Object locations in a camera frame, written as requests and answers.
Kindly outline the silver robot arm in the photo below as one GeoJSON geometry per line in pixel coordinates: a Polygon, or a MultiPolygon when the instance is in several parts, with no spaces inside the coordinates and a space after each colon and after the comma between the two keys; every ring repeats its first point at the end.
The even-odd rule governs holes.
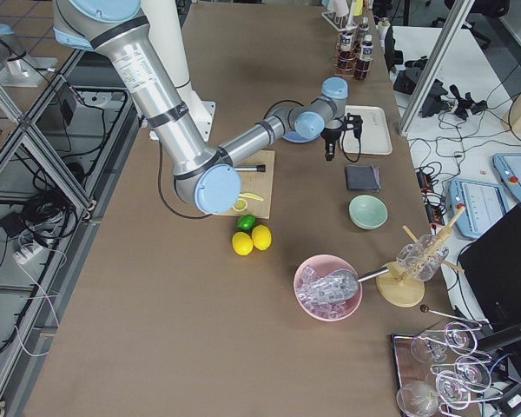
{"type": "Polygon", "coordinates": [[[279,108],[251,129],[209,146],[171,77],[186,66],[174,3],[156,1],[55,1],[56,40],[107,57],[173,163],[179,198],[206,215],[231,209],[241,192],[235,164],[292,132],[307,141],[339,130],[348,84],[326,79],[307,106],[279,108]]]}

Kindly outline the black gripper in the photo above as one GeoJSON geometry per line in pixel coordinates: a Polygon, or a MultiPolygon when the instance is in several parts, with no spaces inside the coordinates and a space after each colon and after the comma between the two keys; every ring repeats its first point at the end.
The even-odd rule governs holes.
{"type": "Polygon", "coordinates": [[[361,115],[346,114],[343,119],[338,120],[338,126],[335,128],[324,128],[320,136],[325,143],[325,158],[328,162],[335,157],[336,144],[338,140],[347,132],[352,131],[353,136],[360,144],[362,135],[363,120],[361,115]]]}

